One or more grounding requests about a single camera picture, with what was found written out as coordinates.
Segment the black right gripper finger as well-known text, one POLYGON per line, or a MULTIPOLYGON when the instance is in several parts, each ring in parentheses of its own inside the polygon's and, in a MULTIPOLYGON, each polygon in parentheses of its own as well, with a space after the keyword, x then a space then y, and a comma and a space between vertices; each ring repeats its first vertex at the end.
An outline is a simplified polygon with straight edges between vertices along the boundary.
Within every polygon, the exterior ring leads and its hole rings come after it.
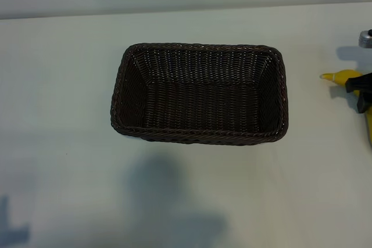
POLYGON ((353 91, 372 93, 372 73, 347 79, 345 89, 347 93, 353 91))
POLYGON ((357 100, 357 110, 358 113, 365 113, 371 107, 372 94, 370 92, 359 92, 359 97, 357 100))

